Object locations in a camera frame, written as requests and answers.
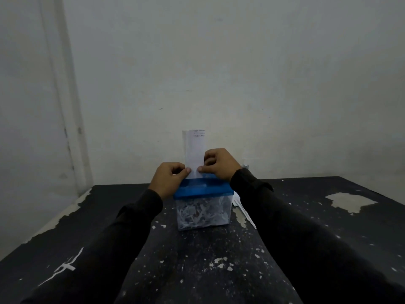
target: forearm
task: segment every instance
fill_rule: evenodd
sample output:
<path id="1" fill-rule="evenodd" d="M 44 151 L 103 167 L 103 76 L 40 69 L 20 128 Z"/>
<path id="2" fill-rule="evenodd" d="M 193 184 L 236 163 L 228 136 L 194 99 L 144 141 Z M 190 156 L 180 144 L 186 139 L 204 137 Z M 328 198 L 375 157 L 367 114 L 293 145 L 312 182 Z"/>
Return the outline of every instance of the forearm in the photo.
<path id="1" fill-rule="evenodd" d="M 162 207 L 159 195 L 146 190 L 83 248 L 72 264 L 74 271 L 65 270 L 44 282 L 23 303 L 113 303 Z"/>
<path id="2" fill-rule="evenodd" d="M 335 235 L 276 198 L 268 188 L 249 189 L 255 180 L 249 171 L 240 170 L 231 186 L 240 195 L 266 248 L 304 302 L 327 298 L 403 301 L 402 287 L 390 284 Z"/>

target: transparent plastic bin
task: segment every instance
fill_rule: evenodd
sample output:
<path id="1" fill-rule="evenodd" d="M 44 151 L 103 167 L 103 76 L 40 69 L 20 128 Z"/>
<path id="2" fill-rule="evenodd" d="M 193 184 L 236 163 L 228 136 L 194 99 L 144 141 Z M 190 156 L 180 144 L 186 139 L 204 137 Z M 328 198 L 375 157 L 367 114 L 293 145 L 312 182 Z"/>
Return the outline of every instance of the transparent plastic bin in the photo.
<path id="1" fill-rule="evenodd" d="M 230 223 L 232 195 L 176 201 L 179 230 L 227 225 Z"/>

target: person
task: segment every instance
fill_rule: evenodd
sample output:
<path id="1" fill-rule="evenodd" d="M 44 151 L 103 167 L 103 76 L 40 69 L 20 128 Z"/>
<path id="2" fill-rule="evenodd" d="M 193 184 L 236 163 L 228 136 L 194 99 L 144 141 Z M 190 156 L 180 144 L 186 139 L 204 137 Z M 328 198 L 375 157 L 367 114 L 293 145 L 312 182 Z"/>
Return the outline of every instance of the person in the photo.
<path id="1" fill-rule="evenodd" d="M 405 303 L 405 289 L 358 256 L 322 226 L 278 199 L 224 149 L 205 153 L 202 173 L 230 182 L 254 221 L 266 248 L 304 303 Z M 149 235 L 162 201 L 190 173 L 182 163 L 162 163 L 139 200 L 78 256 L 75 271 L 63 271 L 37 287 L 22 303 L 113 303 Z"/>

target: table surface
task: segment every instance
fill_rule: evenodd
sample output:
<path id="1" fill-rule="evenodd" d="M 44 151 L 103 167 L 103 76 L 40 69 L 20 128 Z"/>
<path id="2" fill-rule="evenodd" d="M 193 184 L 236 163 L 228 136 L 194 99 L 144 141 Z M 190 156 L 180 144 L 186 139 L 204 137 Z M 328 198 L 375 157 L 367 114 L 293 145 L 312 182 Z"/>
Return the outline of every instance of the table surface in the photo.
<path id="1" fill-rule="evenodd" d="M 405 285 L 404 205 L 341 177 L 266 181 L 278 197 L 340 236 L 390 280 Z M 94 186 L 80 209 L 0 262 L 1 302 L 16 303 L 26 297 L 58 266 L 85 249 L 119 209 L 136 200 L 146 187 Z M 332 201 L 326 198 L 339 192 L 377 203 L 350 215 L 331 207 Z M 230 225 L 179 232 L 175 202 L 169 200 L 152 225 L 155 228 L 132 264 L 116 303 L 301 303 L 257 231 L 249 222 L 243 228 L 234 212 Z M 214 263 L 224 257 L 225 261 Z"/>

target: blue lid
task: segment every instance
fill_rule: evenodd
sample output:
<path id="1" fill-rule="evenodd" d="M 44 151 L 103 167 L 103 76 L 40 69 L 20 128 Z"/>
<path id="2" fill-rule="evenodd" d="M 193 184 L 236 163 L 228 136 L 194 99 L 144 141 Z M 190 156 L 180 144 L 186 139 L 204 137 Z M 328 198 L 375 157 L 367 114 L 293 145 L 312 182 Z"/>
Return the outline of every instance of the blue lid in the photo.
<path id="1" fill-rule="evenodd" d="M 194 199 L 233 195 L 229 183 L 213 174 L 203 174 L 202 178 L 183 179 L 173 195 L 174 199 Z"/>

